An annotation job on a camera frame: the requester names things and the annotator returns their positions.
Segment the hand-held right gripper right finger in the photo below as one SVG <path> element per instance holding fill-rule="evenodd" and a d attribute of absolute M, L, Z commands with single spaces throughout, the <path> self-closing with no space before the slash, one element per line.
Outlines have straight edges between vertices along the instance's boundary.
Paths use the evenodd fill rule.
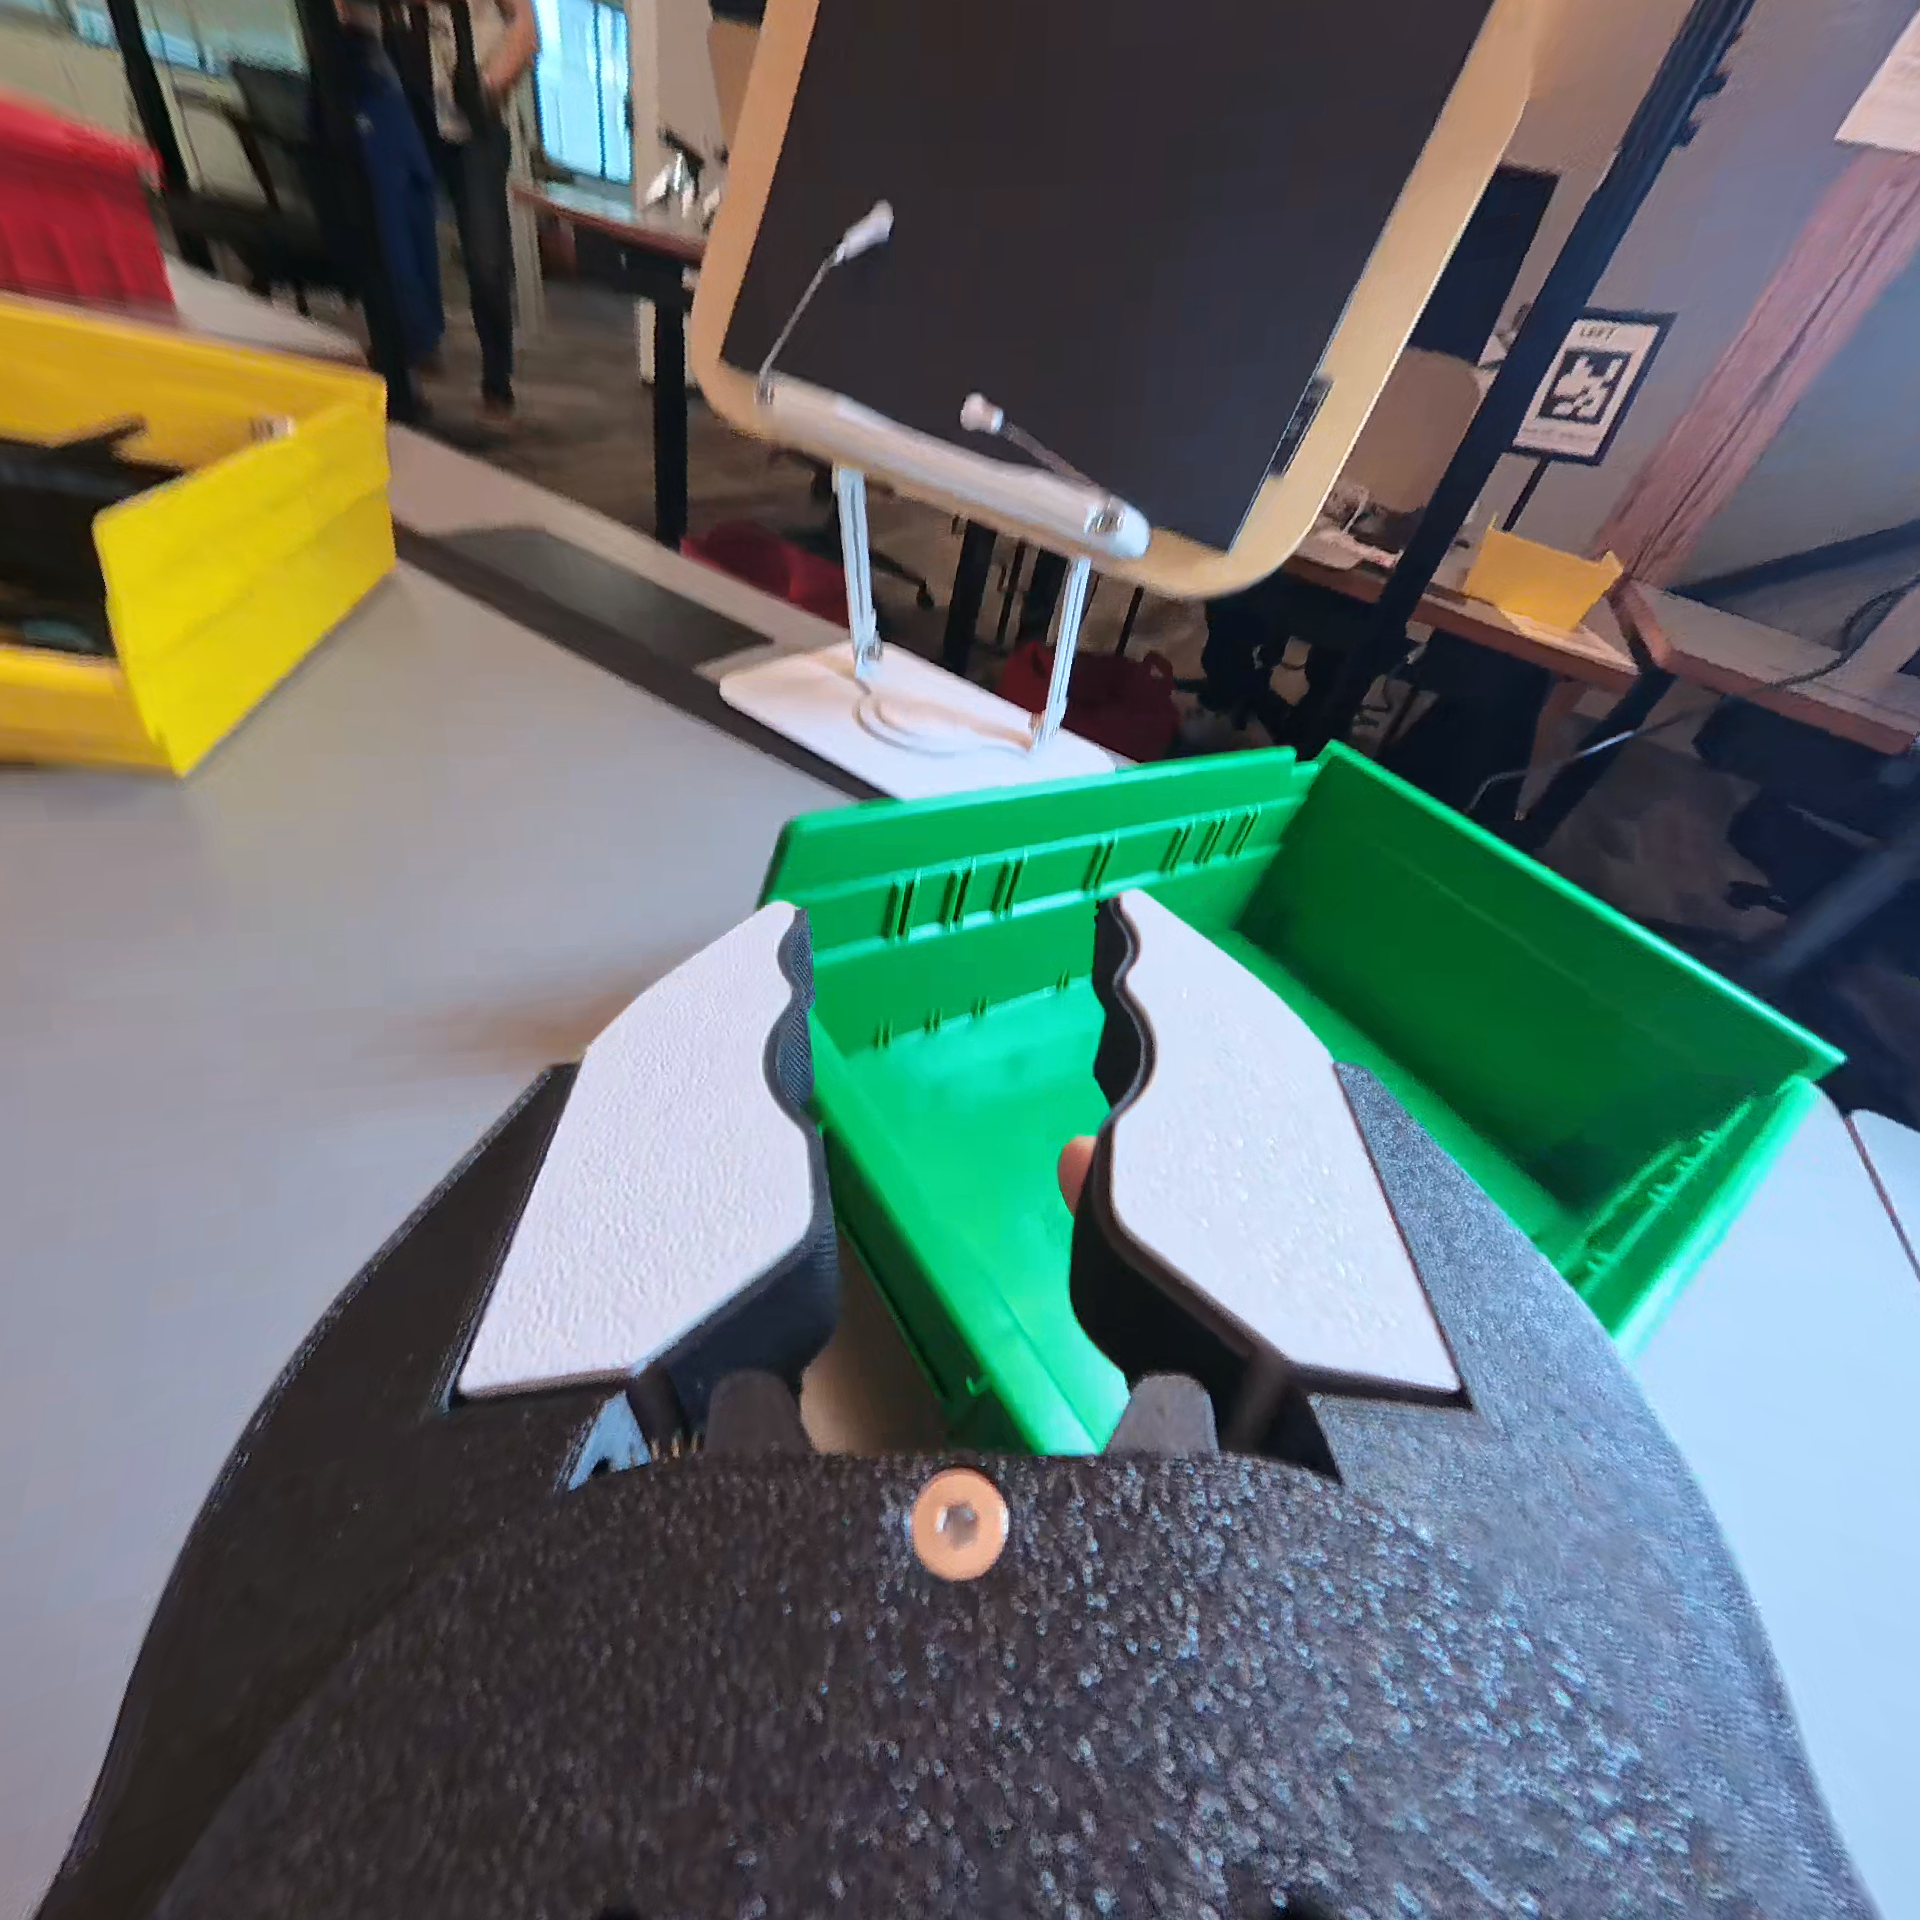
<path fill-rule="evenodd" d="M 1453 1401 L 1460 1373 L 1336 1061 L 1145 892 L 1094 910 L 1094 1082 L 1071 1309 L 1130 1378 Z"/>

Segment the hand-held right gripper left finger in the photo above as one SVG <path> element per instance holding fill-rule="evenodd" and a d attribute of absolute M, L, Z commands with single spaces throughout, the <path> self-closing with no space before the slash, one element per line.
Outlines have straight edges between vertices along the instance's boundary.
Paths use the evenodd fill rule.
<path fill-rule="evenodd" d="M 767 902 L 636 996 L 582 1052 L 508 1236 L 456 1389 L 492 1401 L 636 1380 L 836 1253 L 808 1116 L 806 913 Z"/>

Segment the green plastic bin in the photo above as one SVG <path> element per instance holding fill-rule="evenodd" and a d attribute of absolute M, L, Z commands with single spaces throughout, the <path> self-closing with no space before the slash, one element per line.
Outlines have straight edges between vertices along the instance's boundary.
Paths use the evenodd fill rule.
<path fill-rule="evenodd" d="M 785 824 L 840 1232 L 964 1450 L 1085 1454 L 1120 1372 L 1056 1187 L 1096 1130 L 1094 902 L 1164 901 L 1381 1080 L 1639 1358 L 1839 1065 L 1424 790 L 1232 752 Z"/>

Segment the yellow plastic bin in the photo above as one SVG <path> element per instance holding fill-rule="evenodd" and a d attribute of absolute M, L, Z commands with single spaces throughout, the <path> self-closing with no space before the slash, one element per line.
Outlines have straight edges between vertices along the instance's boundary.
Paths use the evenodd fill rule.
<path fill-rule="evenodd" d="M 4 761 L 186 778 L 392 571 L 389 408 L 366 370 L 4 299 L 4 438 L 136 424 L 176 475 L 81 515 L 106 656 L 4 640 Z"/>

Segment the red bag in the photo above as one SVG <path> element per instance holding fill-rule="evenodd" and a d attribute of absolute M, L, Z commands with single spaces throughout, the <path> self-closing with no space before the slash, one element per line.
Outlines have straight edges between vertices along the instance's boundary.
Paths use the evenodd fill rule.
<path fill-rule="evenodd" d="M 1028 640 L 1008 656 L 994 691 L 1000 700 L 1040 714 L 1049 692 L 1053 648 Z M 1068 685 L 1064 730 L 1129 761 L 1173 755 L 1182 710 L 1173 664 L 1148 652 L 1077 654 Z"/>
<path fill-rule="evenodd" d="M 725 571 L 790 608 L 821 617 L 836 628 L 847 626 L 847 589 L 844 564 L 822 558 L 777 536 L 753 520 L 725 520 L 703 533 L 688 533 L 679 542 L 688 560 Z"/>

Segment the white monitor stand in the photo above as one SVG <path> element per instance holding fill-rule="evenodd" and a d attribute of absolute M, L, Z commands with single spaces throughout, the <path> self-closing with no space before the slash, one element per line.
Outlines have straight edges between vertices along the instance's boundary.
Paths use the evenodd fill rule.
<path fill-rule="evenodd" d="M 725 702 L 753 725 L 832 768 L 905 801 L 1000 785 L 1103 778 L 1124 765 L 1068 726 L 1077 640 L 1094 560 L 1140 560 L 1149 529 L 1140 510 L 1026 434 L 988 395 L 959 403 L 964 434 L 1008 446 L 1016 459 L 961 451 L 796 374 L 780 358 L 826 280 L 881 249 L 895 211 L 877 198 L 844 228 L 758 362 L 753 424 L 792 448 L 821 453 L 832 473 L 847 642 L 783 664 L 734 668 Z M 1053 537 L 1069 560 L 1050 619 L 1050 668 L 1040 709 L 1024 710 L 910 656 L 888 656 L 873 587 L 871 481 L 924 499 L 953 499 L 992 526 Z"/>

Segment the wooden background table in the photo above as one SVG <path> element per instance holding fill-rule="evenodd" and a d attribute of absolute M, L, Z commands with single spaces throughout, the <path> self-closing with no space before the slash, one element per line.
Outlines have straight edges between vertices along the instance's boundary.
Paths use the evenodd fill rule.
<path fill-rule="evenodd" d="M 1646 678 L 1629 648 L 1636 640 L 1650 669 L 1749 700 L 1869 752 L 1903 755 L 1917 733 L 1916 676 L 1862 656 L 1839 664 L 1828 648 L 1632 581 L 1613 587 L 1607 608 L 1574 632 L 1510 621 L 1450 587 L 1429 589 L 1412 621 L 1541 668 L 1556 681 L 1613 696 Z"/>

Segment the printed tag sign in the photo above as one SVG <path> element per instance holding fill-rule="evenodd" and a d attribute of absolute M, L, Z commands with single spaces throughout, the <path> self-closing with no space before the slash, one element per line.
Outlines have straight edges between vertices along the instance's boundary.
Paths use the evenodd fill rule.
<path fill-rule="evenodd" d="M 1551 354 L 1509 453 L 1543 464 L 1600 467 L 1676 314 L 1589 309 Z"/>

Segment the black slanted pole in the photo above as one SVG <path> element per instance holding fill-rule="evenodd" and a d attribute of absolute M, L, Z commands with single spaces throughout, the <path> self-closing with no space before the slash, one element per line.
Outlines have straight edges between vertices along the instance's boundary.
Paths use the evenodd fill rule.
<path fill-rule="evenodd" d="M 1709 82 L 1720 72 L 1753 8 L 1693 2 L 1655 69 L 1639 107 L 1625 123 L 1616 155 L 1584 202 L 1509 350 L 1492 389 L 1479 404 L 1436 494 L 1407 537 L 1375 600 L 1366 634 L 1350 648 L 1336 676 L 1297 709 L 1296 755 L 1312 758 L 1344 738 L 1369 685 L 1400 661 L 1407 626 L 1446 558 L 1471 506 L 1520 433 L 1534 393 L 1574 320 L 1589 309 L 1600 277 L 1657 182 L 1669 155 L 1690 128 Z"/>

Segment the red plastic bin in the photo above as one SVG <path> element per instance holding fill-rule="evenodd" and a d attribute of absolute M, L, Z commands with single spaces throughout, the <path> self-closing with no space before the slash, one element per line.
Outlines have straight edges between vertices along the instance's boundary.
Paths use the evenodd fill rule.
<path fill-rule="evenodd" d="M 170 314 L 141 141 L 2 97 L 2 292 Z"/>

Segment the black monitor cream frame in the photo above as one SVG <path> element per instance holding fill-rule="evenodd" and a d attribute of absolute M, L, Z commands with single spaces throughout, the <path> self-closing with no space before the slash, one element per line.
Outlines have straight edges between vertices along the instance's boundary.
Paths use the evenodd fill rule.
<path fill-rule="evenodd" d="M 766 4 L 720 418 L 1174 600 L 1308 537 L 1527 105 L 1537 4 Z"/>

